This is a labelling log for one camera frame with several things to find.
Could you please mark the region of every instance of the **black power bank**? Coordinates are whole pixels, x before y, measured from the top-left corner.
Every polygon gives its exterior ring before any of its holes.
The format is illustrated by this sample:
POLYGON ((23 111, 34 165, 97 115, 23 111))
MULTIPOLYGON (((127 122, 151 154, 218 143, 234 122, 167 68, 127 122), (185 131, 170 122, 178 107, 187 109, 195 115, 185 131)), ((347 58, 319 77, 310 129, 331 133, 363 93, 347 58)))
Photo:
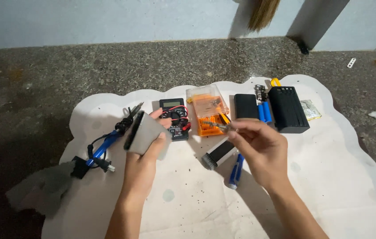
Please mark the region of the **black power bank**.
POLYGON ((274 86, 268 96, 280 133, 303 133, 310 128, 294 87, 274 86))
POLYGON ((256 96, 253 94, 234 95, 235 118, 254 118, 257 119, 259 111, 257 109, 256 96))

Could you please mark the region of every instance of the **hand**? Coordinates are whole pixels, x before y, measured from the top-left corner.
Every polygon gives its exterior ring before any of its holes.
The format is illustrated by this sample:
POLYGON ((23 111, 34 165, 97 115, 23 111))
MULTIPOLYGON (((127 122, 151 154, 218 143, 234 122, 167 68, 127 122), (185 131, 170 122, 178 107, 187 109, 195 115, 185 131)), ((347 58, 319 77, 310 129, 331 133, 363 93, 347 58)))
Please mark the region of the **hand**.
POLYGON ((257 119, 231 123, 238 129, 228 132, 229 141, 246 159, 256 182, 267 191, 289 183, 287 175, 287 139, 257 119))
MULTIPOLYGON (((157 119, 162 112, 163 110, 160 108, 152 112, 150 116, 157 119)), ((170 128, 172 125, 170 118, 158 119, 157 121, 165 128, 170 128)), ((164 147, 165 141, 165 134, 161 133, 143 156, 135 153, 126 154, 125 176, 119 203, 132 209, 139 209, 143 206, 151 192, 156 175, 156 160, 164 147)))

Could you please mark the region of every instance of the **power bank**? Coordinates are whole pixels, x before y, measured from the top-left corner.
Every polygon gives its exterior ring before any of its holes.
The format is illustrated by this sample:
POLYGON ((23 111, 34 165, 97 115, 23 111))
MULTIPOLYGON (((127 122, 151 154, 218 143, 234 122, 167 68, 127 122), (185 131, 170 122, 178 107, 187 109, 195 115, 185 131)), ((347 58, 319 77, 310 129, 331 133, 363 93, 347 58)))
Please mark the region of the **power bank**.
POLYGON ((157 158, 158 160, 164 159, 170 142, 172 142, 172 134, 147 113, 139 111, 135 116, 132 131, 129 133, 123 149, 127 152, 144 155, 161 132, 166 134, 166 142, 157 158))
POLYGON ((235 117, 254 118, 259 117, 259 111, 256 103, 256 96, 253 94, 236 94, 234 95, 235 117))

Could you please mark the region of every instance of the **gray cloth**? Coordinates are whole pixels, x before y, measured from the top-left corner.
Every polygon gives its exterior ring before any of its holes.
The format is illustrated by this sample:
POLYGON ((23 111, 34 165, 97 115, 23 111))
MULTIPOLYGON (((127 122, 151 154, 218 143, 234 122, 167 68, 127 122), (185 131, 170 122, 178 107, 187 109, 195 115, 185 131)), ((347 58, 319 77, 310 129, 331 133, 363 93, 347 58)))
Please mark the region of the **gray cloth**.
POLYGON ((71 186, 74 161, 42 169, 11 188, 5 195, 17 211, 33 208, 52 217, 58 211, 61 198, 71 186))

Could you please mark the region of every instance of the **clear plastic lid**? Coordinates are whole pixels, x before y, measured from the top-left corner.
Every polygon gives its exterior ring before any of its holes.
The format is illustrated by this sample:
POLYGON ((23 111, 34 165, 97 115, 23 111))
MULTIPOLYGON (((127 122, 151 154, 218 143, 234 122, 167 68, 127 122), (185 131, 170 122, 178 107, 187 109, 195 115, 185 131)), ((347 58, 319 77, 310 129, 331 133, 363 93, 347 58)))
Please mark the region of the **clear plastic lid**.
POLYGON ((187 99, 192 100, 198 119, 229 113, 229 107, 215 84, 188 89, 186 93, 187 99))

